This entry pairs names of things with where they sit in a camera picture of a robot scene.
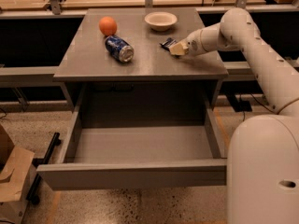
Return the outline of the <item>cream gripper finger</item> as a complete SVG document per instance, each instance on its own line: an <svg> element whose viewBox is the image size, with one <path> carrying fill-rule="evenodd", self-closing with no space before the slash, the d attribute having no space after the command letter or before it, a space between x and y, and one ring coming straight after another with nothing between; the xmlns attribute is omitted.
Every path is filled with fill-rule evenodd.
<svg viewBox="0 0 299 224"><path fill-rule="evenodd" d="M172 55L177 56L183 56L189 52L189 48L185 42L178 42L172 45L169 50Z"/></svg>

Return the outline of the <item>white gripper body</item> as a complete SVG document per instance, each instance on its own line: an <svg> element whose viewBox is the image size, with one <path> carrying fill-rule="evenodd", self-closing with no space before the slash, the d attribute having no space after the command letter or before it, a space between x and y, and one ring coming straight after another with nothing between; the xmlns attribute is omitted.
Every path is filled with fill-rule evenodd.
<svg viewBox="0 0 299 224"><path fill-rule="evenodd" d="M197 56L197 55L204 54L206 52L202 45L201 33L202 33L201 29L196 30L190 33L183 40L183 50L186 54Z"/></svg>

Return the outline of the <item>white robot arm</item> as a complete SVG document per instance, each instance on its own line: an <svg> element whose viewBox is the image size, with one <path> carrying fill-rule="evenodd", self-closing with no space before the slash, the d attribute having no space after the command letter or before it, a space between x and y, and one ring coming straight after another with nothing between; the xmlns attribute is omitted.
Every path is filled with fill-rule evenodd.
<svg viewBox="0 0 299 224"><path fill-rule="evenodd" d="M239 50L270 112L243 121L227 154L227 224L299 224L299 73L262 38L242 8L190 33L173 55Z"/></svg>

